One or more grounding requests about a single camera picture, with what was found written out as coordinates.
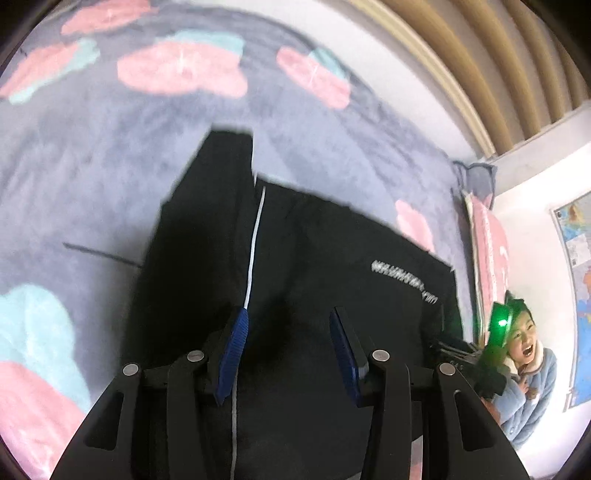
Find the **black hooded jacket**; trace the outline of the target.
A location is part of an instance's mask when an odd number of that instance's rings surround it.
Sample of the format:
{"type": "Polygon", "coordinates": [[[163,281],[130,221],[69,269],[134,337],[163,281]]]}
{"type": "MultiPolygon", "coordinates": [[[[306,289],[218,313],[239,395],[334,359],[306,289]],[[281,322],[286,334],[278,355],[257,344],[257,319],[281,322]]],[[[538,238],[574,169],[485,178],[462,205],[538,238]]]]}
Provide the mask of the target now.
{"type": "Polygon", "coordinates": [[[450,266],[353,210],[252,173],[252,137],[213,131],[160,210],[127,317],[126,362],[208,351],[238,308],[249,333],[233,392],[204,411],[221,479],[346,479],[370,410],[346,395],[332,309],[410,366],[423,338],[463,333],[450,266]]]}

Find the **person in blue pajamas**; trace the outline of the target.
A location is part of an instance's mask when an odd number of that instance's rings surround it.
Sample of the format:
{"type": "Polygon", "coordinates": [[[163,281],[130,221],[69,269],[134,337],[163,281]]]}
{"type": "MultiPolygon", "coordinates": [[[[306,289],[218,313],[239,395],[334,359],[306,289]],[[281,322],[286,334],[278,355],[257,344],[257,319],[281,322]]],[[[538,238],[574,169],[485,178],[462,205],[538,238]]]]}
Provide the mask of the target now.
{"type": "Polygon", "coordinates": [[[506,295],[513,319],[505,344],[508,370],[502,394],[492,400],[498,423],[518,450],[531,437],[546,413],[557,374],[552,350],[543,346],[531,310],[524,300],[506,295]]]}

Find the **pink patterned pillow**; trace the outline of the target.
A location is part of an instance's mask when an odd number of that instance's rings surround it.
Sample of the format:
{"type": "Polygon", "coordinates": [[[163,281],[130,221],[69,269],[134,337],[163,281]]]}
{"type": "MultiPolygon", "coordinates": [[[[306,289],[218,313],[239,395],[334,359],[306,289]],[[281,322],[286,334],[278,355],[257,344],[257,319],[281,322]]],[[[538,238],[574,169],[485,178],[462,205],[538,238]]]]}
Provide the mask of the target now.
{"type": "Polygon", "coordinates": [[[505,230],[495,214],[474,194],[464,195],[472,240],[477,297],[476,339],[484,347],[493,304],[503,304],[509,286],[509,252],[505,230]]]}

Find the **grey pillow behind pink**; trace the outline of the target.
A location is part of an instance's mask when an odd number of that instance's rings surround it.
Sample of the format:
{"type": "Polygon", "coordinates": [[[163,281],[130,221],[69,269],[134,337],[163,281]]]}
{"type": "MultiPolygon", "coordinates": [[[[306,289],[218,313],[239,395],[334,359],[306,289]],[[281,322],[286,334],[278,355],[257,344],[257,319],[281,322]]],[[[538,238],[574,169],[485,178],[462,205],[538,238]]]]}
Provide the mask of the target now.
{"type": "Polygon", "coordinates": [[[492,209],[496,195],[497,167],[486,162],[466,164],[454,161],[453,165],[462,189],[474,194],[487,208],[492,209]]]}

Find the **grey floral bed blanket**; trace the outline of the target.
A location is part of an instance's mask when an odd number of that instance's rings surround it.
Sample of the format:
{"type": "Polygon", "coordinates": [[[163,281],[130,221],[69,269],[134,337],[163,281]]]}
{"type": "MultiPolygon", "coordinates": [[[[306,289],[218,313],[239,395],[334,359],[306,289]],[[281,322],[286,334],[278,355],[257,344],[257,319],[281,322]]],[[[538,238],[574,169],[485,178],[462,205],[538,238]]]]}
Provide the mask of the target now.
{"type": "Polygon", "coordinates": [[[453,265],[471,320],[473,153],[398,42],[341,2],[64,3],[1,78],[1,437],[28,477],[108,384],[160,204],[215,126],[453,265]]]}

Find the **brown striped window blind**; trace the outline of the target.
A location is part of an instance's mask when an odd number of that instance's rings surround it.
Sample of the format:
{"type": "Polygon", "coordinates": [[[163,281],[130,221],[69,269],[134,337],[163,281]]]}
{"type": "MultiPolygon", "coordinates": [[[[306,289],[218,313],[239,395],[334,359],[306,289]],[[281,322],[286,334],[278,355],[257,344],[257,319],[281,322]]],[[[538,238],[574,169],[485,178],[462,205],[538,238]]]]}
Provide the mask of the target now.
{"type": "Polygon", "coordinates": [[[490,158],[590,98],[563,43],[522,1],[356,1],[429,72],[490,158]]]}

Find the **wall map poster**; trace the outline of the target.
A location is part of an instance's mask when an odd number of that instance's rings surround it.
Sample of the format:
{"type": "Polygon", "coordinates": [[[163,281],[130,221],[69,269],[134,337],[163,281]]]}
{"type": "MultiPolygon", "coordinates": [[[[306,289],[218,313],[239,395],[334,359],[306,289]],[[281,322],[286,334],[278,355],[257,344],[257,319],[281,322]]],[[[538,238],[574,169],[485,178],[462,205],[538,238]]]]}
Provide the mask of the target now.
{"type": "Polygon", "coordinates": [[[568,263],[574,340],[566,409],[590,400],[590,193],[552,211],[568,263]]]}

